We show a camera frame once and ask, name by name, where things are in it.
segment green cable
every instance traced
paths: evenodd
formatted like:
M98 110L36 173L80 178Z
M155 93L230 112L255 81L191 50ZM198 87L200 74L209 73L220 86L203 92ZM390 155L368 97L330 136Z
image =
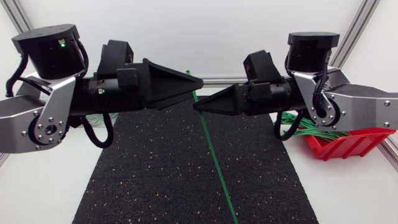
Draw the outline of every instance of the green cable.
M296 115L288 113L288 112L283 112L281 123L291 125L295 121L295 118L296 118ZM296 132L294 133L293 136L312 135L312 136L318 136L327 141L333 141L333 140L338 139L343 136L349 136L349 132L345 132L345 131L322 131L321 129L318 129L312 123L312 121L310 121L309 119L306 119L306 118L303 118L301 120L299 126L304 129L296 130Z
M191 72L189 70L187 70L186 73L188 75L191 75ZM196 91L193 91L192 93L193 93L193 98L195 99L195 102L199 101ZM207 138L207 143L209 144L209 147L210 147L211 155L213 156L214 163L216 164L218 177L220 177L220 181L221 181L221 184L223 186L224 194L225 194L226 200L228 201L229 209L231 210L231 213L232 213L232 216L234 218L235 224L238 224L238 219L236 218L235 210L234 210L234 207L232 206L232 202L231 202L231 199L229 197L228 189L226 188L224 177L223 177L223 174L221 173L220 165L218 164L216 152L214 150L213 143L211 142L210 133L209 133L209 130L207 128L206 121L205 121L205 116L203 115L203 113L201 111L199 111L199 115L200 115L201 124L203 125L203 129L205 130L205 135L206 135L206 138Z

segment speckled black mat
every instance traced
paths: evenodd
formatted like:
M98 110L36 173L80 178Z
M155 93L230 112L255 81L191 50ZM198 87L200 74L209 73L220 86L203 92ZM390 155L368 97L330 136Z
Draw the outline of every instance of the speckled black mat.
M192 103L119 115L74 223L233 223ZM240 223L317 223L269 116L205 117Z

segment red plastic bin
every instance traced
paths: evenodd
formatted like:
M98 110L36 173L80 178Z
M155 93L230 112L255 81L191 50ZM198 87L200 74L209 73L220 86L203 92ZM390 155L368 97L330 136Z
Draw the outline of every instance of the red plastic bin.
M368 128L350 131L350 136L340 137L332 142L328 142L316 136L304 136L308 145L318 159L327 161L330 158L349 156L364 157L368 152L380 144L395 130L386 128Z

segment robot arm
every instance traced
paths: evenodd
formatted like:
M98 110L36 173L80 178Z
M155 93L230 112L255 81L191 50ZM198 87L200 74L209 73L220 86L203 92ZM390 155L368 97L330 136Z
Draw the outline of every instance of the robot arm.
M397 129L398 93L351 84L339 68L327 66L338 38L338 34L324 32L292 33L285 61L289 77L279 74L270 53L255 52L243 62L247 83L215 93L195 103L193 109L232 116L297 110L299 119L306 117L325 131ZM283 138L279 128L277 120L275 135L281 140L293 133Z
M192 98L203 80L144 59L133 63L127 42L110 40L91 78L84 78L88 57L75 25L30 30L12 40L22 55L16 74L7 82L7 99L0 101L0 152L20 153L50 149L62 142L70 126L84 125L91 141L108 147L113 128L108 113L156 108L161 110ZM33 61L36 75L21 78ZM16 96L12 85L24 81ZM108 130L99 141L85 118L103 114Z

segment black cable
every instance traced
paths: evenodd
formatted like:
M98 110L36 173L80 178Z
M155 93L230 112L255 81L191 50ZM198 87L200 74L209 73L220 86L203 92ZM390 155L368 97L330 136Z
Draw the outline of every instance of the black cable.
M81 52L81 54L83 56L83 61L84 61L84 64L85 64L84 71L82 73L80 73L80 75L78 77L79 78L83 78L87 74L87 71L88 71L88 55L87 55L85 47L80 42L80 40L76 40L76 42L77 42L77 46L79 46L79 49L80 49L80 52Z
M289 54L287 54L286 55L286 58L285 58L285 70L286 70L286 73L290 76L290 77L294 77L293 76L293 73L291 72L291 71L289 71L289 69L287 69L287 59L288 59L288 57L289 57Z
M104 142L101 142L96 137L96 135L94 133L94 130L93 130L93 127L88 122L88 120L87 120L87 118L85 116L80 117L80 119L81 119L81 123L83 124L83 127L85 128L87 136L91 140L91 142L95 146L104 149L104 148L110 147L112 145L112 142L113 142L113 126L112 126L112 120L111 120L111 117L109 116L109 114L103 113L103 117L104 117L105 127L106 127L106 130L108 132L108 137L106 138L106 140Z
M326 59L325 59L325 64L323 66L322 76L317 81L317 84L315 85L315 89L313 91L312 105L315 108L315 110L317 110L317 111L321 110L320 102L321 102L321 96L322 96L322 88L325 85L325 82L328 77L328 64L329 64L330 54L331 54L331 50L329 50L326 53Z
M17 70L14 72L12 77L8 79L6 83L6 97L13 97L14 93L12 92L12 87L14 86L15 82L18 80L19 77L21 77L22 73L24 72L26 65L28 61L28 56L21 54L21 62L17 68Z
M296 117L296 120L293 122L293 124L291 125L289 130L287 130L287 132L285 134L280 135L280 124L282 122L282 111L278 112L278 115L276 116L275 125L274 125L274 134L277 139L279 139L281 141L286 141L290 137L293 136L294 132L296 132L297 128L300 125L301 119L303 119L303 117L304 117L304 110L297 110L297 113L298 113L298 115Z
M41 87L40 85L36 84L35 82L33 82L32 80L29 80L27 78L21 78L19 77L18 80L23 81L28 83L29 85L33 86L34 88L40 90L41 92L45 93L46 95L50 95L51 93L49 91L47 91L46 89L44 89L43 87Z

